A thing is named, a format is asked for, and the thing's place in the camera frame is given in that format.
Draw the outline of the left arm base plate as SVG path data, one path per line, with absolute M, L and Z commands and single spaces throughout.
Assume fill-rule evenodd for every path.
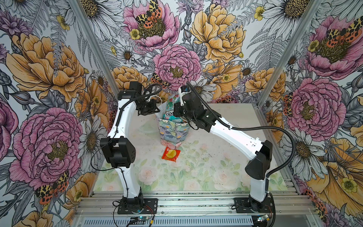
M 117 214 L 119 215 L 139 215 L 156 214 L 158 199 L 121 199 L 118 205 Z

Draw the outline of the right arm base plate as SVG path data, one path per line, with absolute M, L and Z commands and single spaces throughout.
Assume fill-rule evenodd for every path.
M 237 197 L 234 198 L 231 209 L 236 210 L 237 213 L 272 213 L 274 206 L 269 197 L 266 197 L 263 202 L 247 197 Z

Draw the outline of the green red Fox's packet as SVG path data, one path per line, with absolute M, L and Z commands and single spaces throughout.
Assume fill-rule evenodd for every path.
M 170 112 L 174 110 L 175 103 L 180 103 L 179 94 L 171 95 L 166 102 L 166 112 Z

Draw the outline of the small red lemon sachet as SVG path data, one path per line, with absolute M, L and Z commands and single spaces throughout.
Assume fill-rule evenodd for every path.
M 180 152 L 181 152 L 180 150 L 166 147 L 162 155 L 162 159 L 176 162 L 180 155 Z

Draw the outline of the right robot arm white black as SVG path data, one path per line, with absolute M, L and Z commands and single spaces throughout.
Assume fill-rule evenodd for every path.
M 267 173 L 272 161 L 272 143 L 262 142 L 232 126 L 221 114 L 202 104 L 204 100 L 192 85 L 178 88 L 178 93 L 180 101 L 174 104 L 174 116 L 193 123 L 197 130 L 203 129 L 222 138 L 247 157 L 245 172 L 251 178 L 251 189 L 244 206 L 253 212 L 260 211 L 268 198 Z

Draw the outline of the floral paper gift bag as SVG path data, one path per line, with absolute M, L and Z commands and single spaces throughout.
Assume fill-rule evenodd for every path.
M 182 142 L 185 141 L 190 126 L 187 123 L 176 123 L 165 119 L 164 114 L 167 110 L 167 103 L 159 106 L 160 112 L 156 113 L 156 122 L 160 133 L 160 140 L 163 146 L 172 149 L 178 149 Z

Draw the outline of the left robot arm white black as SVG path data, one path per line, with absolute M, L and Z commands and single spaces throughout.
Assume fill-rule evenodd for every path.
M 160 84 L 152 84 L 144 89 L 136 81 L 132 81 L 128 89 L 121 90 L 117 95 L 118 107 L 112 128 L 107 137 L 100 141 L 107 163 L 116 170 L 123 186 L 120 206 L 128 210 L 142 209 L 145 204 L 141 186 L 133 176 L 136 148 L 129 140 L 129 127 L 134 112 L 143 116 L 160 112 L 156 100 L 151 97 L 161 91 Z

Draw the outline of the teal Fox's candy packet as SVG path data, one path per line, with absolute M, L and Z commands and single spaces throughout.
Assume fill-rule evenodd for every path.
M 163 119 L 164 120 L 168 120 L 174 123 L 183 123 L 183 119 L 180 117 L 176 117 L 174 116 L 174 112 L 173 111 L 168 111 L 163 115 Z

